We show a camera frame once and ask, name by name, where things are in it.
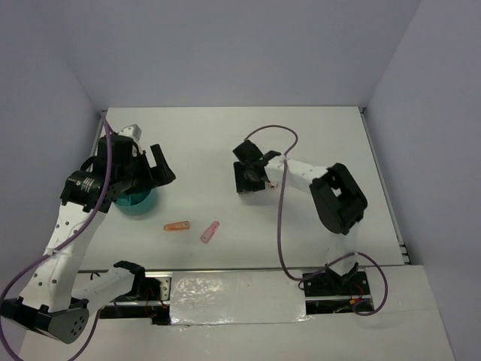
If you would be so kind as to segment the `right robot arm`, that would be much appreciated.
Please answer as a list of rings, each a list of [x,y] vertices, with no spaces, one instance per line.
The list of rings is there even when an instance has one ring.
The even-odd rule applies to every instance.
[[[263,153],[250,139],[233,149],[236,192],[254,193],[268,185],[280,185],[277,207],[277,253],[281,269],[288,279],[302,282],[286,267],[282,249],[283,201],[286,188],[308,194],[321,224],[332,234],[348,237],[365,215],[368,201],[359,185],[342,163],[330,167],[311,165],[289,158],[297,145],[295,139],[284,152]]]

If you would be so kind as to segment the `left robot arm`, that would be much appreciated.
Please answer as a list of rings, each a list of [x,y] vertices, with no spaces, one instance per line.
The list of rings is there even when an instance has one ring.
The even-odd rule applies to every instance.
[[[101,277],[75,289],[87,248],[110,206],[130,196],[165,186],[176,178],[159,144],[151,146],[155,166],[132,135],[99,139],[97,153],[66,180],[59,216],[32,278],[14,299],[1,302],[1,315],[19,326],[71,344],[88,318],[118,297],[145,296],[143,266],[120,260]]]

